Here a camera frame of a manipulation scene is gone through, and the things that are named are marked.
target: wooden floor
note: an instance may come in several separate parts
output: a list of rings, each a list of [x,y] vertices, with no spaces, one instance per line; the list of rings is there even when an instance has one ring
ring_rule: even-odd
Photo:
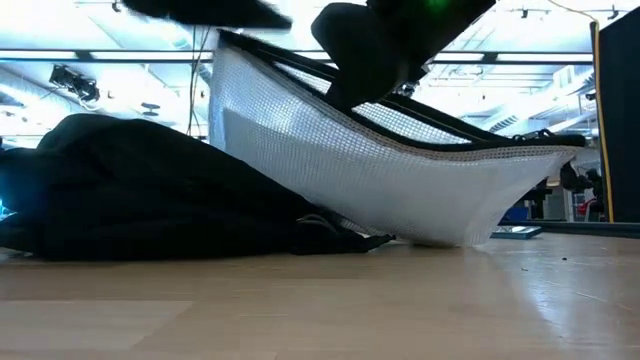
[[[0,359],[640,359],[640,240],[0,263]]]

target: white mesh bag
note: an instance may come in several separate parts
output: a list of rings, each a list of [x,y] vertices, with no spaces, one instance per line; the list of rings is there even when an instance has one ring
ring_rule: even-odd
[[[300,72],[233,46],[216,51],[213,74],[212,145],[354,228],[416,243],[487,241],[510,206],[579,150],[474,148],[382,105],[355,109],[401,136],[381,135],[293,81]],[[326,91],[328,82],[309,85]],[[436,151],[412,142],[451,145]]]

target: black fabric bag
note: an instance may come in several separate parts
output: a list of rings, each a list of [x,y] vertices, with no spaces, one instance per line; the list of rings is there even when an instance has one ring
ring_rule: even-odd
[[[244,162],[161,125],[78,114],[0,155],[0,246],[51,260],[366,252],[365,239]]]

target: ceiling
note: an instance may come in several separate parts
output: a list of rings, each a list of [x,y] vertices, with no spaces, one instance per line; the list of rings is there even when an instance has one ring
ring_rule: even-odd
[[[332,1],[268,2],[294,20],[291,31],[245,33],[292,50],[321,50],[309,27],[319,11]],[[640,5],[640,0],[560,2],[588,11],[604,25],[611,21],[607,18],[613,14],[612,5],[620,12],[618,18]],[[122,7],[114,11],[112,5],[113,1],[109,0],[8,1],[0,13],[0,43],[4,49],[34,50],[191,51],[204,44],[207,51],[215,46],[215,31],[203,43],[207,29],[149,19]],[[588,24],[587,18],[559,9],[546,0],[501,0],[446,50],[589,52]],[[5,116],[0,135],[14,135],[12,139],[29,145],[27,143],[37,142],[64,115],[89,111],[79,106],[73,94],[51,88],[49,77],[53,65],[53,62],[26,61],[0,64],[0,90],[9,89],[29,102],[20,116],[11,119]],[[190,64],[74,63],[69,66],[97,81],[101,99],[92,109],[121,118],[146,117],[181,131],[189,128]],[[590,73],[583,70],[560,65],[432,65],[414,99],[505,135],[550,126],[590,134],[595,127],[592,119],[584,115],[593,111],[593,106],[576,95],[577,90],[588,91],[583,85],[589,84]],[[582,77],[578,77],[579,83],[559,84],[560,71],[572,71]],[[192,135],[207,133],[210,67],[204,66],[199,72],[194,97],[198,125],[192,123]],[[143,115],[148,109],[143,108],[142,103],[160,106],[157,116]],[[522,104],[528,104],[526,111]],[[573,121],[571,126],[562,125],[580,116],[586,120]]]

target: laminate floor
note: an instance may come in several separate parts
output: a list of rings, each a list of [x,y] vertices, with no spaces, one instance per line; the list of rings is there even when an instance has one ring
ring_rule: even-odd
[[[640,240],[133,264],[4,256],[0,359],[637,360]]]

